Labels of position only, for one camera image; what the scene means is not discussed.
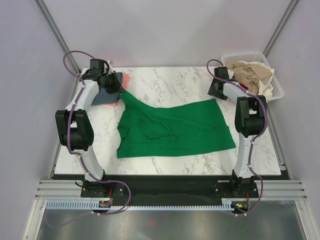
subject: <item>white vent strip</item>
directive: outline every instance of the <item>white vent strip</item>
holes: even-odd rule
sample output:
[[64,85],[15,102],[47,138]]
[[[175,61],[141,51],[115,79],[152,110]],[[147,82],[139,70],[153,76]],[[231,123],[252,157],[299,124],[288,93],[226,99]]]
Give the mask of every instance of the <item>white vent strip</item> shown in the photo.
[[[122,206],[112,206],[111,210],[120,209]],[[65,210],[107,210],[109,208],[100,208],[99,200],[48,200],[47,209],[65,209]],[[230,211],[231,201],[224,200],[222,205],[208,206],[127,206],[126,210],[170,210],[170,211]]]

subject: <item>gray floor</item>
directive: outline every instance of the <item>gray floor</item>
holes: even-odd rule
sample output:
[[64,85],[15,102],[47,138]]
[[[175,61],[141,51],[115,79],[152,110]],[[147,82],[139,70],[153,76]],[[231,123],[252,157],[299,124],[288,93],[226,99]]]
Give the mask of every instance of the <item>gray floor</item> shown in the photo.
[[[53,225],[85,211],[46,210]],[[246,217],[218,211],[129,210],[110,216],[86,215],[66,226],[42,223],[43,240],[304,240],[294,202],[261,202]]]

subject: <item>green shirt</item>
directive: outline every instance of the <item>green shirt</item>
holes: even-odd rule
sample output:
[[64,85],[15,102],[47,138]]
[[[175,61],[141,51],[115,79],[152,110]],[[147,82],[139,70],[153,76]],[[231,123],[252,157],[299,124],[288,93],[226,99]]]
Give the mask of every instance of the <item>green shirt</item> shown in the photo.
[[131,93],[118,125],[118,158],[188,156],[236,147],[215,99],[182,106],[152,107]]

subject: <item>dark blue folded cloth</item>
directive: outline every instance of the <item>dark blue folded cloth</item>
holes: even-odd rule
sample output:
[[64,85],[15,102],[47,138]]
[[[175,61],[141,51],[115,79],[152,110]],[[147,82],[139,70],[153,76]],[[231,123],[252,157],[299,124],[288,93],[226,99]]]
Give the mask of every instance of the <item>dark blue folded cloth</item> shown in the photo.
[[[116,76],[119,79],[120,84],[122,84],[122,72],[117,72]],[[99,93],[95,96],[91,105],[101,105],[101,104],[113,104],[119,101],[120,94],[109,94],[105,89],[101,88]]]

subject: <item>pink cloth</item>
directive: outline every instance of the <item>pink cloth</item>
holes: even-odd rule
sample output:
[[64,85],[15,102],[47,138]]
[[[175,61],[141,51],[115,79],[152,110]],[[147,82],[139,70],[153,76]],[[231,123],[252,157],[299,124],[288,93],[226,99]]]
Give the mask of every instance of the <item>pink cloth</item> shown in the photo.
[[[122,87],[123,87],[125,90],[127,90],[127,88],[128,88],[129,80],[130,80],[129,74],[123,72],[123,73],[122,73]],[[106,104],[106,105],[112,106],[112,107],[116,107],[116,106],[118,106],[118,104],[119,104],[119,101],[114,102],[114,103],[108,103],[108,104]]]

